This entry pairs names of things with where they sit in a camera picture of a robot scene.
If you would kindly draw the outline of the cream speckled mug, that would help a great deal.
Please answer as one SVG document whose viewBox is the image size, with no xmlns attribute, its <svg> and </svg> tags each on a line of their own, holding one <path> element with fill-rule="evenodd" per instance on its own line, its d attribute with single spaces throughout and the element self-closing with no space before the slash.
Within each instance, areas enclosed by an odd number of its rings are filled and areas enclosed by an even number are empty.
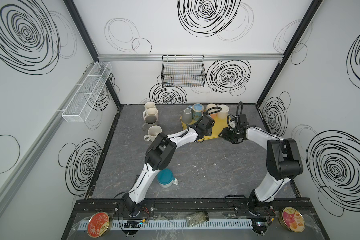
<svg viewBox="0 0 360 240">
<path fill-rule="evenodd" d="M 153 142 L 161 132 L 162 128 L 160 126 L 152 126 L 148 129 L 148 134 L 144 136 L 144 140 Z"/>
</svg>

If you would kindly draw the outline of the pink mug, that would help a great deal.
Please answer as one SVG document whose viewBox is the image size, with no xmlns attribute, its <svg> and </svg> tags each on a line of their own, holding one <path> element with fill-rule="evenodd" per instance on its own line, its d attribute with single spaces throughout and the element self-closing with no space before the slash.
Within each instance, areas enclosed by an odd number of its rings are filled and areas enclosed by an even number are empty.
<svg viewBox="0 0 360 240">
<path fill-rule="evenodd" d="M 149 108 L 144 110 L 143 119 L 145 120 L 147 117 L 154 116 L 157 120 L 159 119 L 159 111 L 157 108 Z"/>
</svg>

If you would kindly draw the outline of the white mug with ribbed base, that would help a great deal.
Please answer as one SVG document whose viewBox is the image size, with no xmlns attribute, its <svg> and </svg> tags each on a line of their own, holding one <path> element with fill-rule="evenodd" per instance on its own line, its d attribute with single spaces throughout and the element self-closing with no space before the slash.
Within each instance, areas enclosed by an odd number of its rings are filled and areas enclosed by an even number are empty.
<svg viewBox="0 0 360 240">
<path fill-rule="evenodd" d="M 147 102 L 144 104 L 145 112 L 149 109 L 157 109 L 156 104 L 154 102 Z"/>
</svg>

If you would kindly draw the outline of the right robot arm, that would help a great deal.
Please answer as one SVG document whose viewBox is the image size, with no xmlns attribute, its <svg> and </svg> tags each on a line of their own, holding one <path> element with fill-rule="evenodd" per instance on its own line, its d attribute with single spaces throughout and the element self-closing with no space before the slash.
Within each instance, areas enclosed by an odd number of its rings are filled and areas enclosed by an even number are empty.
<svg viewBox="0 0 360 240">
<path fill-rule="evenodd" d="M 243 113 L 243 107 L 244 104 L 239 102 L 236 115 L 227 117 L 228 126 L 222 130 L 219 137 L 232 144 L 252 141 L 267 151 L 267 174 L 261 184 L 252 190 L 247 203 L 249 212 L 258 216 L 270 208 L 271 202 L 282 187 L 302 174 L 304 168 L 297 142 L 251 126 Z"/>
</svg>

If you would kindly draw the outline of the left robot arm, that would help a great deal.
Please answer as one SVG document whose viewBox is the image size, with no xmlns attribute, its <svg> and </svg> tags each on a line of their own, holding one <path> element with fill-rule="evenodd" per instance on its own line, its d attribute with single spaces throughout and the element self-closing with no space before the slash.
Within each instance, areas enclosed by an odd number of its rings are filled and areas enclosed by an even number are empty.
<svg viewBox="0 0 360 240">
<path fill-rule="evenodd" d="M 158 134 L 146 151 L 145 163 L 141 174 L 131 190 L 122 196 L 122 202 L 130 216 L 134 217 L 139 214 L 142 201 L 145 199 L 150 185 L 156 175 L 169 165 L 176 149 L 188 143 L 198 142 L 199 140 L 203 141 L 205 136 L 212 135 L 215 120 L 210 115 L 216 114 L 221 110 L 221 107 L 212 107 L 206 110 L 198 121 L 188 125 L 187 129 L 181 132 L 171 135 Z"/>
</svg>

